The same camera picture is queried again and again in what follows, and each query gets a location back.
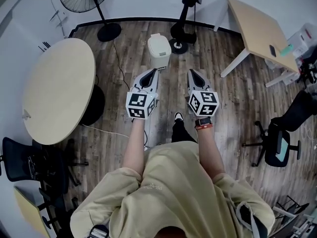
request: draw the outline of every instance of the black pants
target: black pants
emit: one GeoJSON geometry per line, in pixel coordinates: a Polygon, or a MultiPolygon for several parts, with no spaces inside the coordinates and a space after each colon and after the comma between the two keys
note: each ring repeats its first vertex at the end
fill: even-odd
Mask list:
{"type": "Polygon", "coordinates": [[[176,123],[173,126],[172,143],[179,141],[193,141],[197,143],[195,139],[193,139],[191,135],[188,134],[187,130],[185,129],[184,122],[180,119],[176,120],[176,123]]]}

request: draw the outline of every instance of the fan stand base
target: fan stand base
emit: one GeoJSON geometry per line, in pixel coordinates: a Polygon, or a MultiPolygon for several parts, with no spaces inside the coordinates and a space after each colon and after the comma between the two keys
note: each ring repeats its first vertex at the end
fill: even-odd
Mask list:
{"type": "Polygon", "coordinates": [[[177,46],[177,40],[176,39],[171,39],[168,41],[169,45],[172,49],[172,53],[174,54],[183,54],[188,50],[188,44],[186,42],[180,42],[180,45],[177,46]]]}
{"type": "Polygon", "coordinates": [[[109,42],[114,40],[121,33],[121,26],[117,23],[109,23],[103,26],[98,34],[98,40],[101,42],[109,42]]]}

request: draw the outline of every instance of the baseboard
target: baseboard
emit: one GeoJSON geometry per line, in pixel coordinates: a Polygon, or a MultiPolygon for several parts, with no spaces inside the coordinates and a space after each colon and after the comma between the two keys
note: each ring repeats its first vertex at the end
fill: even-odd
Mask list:
{"type": "MultiPolygon", "coordinates": [[[[155,17],[129,17],[129,18],[112,18],[112,19],[106,19],[107,23],[112,23],[112,22],[123,22],[123,21],[164,21],[164,22],[177,22],[178,19],[176,18],[155,18],[155,17]]],[[[92,21],[92,22],[87,22],[87,23],[82,23],[79,24],[75,27],[75,29],[71,30],[69,37],[71,38],[73,36],[73,34],[78,30],[79,27],[83,27],[83,26],[92,26],[92,25],[98,25],[98,24],[102,24],[103,22],[101,20],[97,20],[97,21],[92,21]]],[[[196,25],[196,26],[201,26],[201,27],[206,27],[206,28],[210,28],[213,29],[214,25],[209,25],[206,23],[201,23],[201,22],[195,22],[195,21],[191,21],[191,20],[186,20],[185,24],[188,25],[196,25]]],[[[222,31],[222,32],[226,32],[226,33],[230,33],[230,34],[234,34],[234,35],[241,35],[240,33],[237,33],[235,31],[232,30],[228,30],[222,27],[218,28],[218,31],[222,31]]]]}

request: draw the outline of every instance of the beige tabletop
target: beige tabletop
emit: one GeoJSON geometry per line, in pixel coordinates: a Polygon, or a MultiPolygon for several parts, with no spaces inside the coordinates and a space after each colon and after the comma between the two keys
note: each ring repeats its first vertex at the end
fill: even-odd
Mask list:
{"type": "Polygon", "coordinates": [[[274,18],[238,0],[228,0],[228,4],[248,52],[298,73],[292,52],[284,57],[280,55],[280,51],[288,44],[282,29],[274,18]],[[271,55],[270,45],[275,48],[276,57],[271,55]]]}
{"type": "Polygon", "coordinates": [[[62,40],[39,58],[24,91],[23,119],[37,142],[56,144],[82,118],[94,87],[95,58],[82,40],[62,40]]]}
{"type": "Polygon", "coordinates": [[[30,223],[36,231],[44,235],[44,237],[50,238],[39,209],[16,187],[14,187],[14,195],[24,219],[30,223]]]}

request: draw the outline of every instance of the beige t-shirt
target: beige t-shirt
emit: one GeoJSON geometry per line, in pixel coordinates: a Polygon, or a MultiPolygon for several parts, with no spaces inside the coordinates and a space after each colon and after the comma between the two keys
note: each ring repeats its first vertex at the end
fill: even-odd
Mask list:
{"type": "Polygon", "coordinates": [[[157,146],[145,163],[142,177],[129,168],[105,175],[71,217],[75,238],[108,222],[111,238],[153,238],[170,226],[188,238],[252,237],[227,203],[229,194],[235,205],[246,201],[270,232],[271,208],[245,181],[219,174],[212,182],[199,163],[197,143],[157,146]]]}

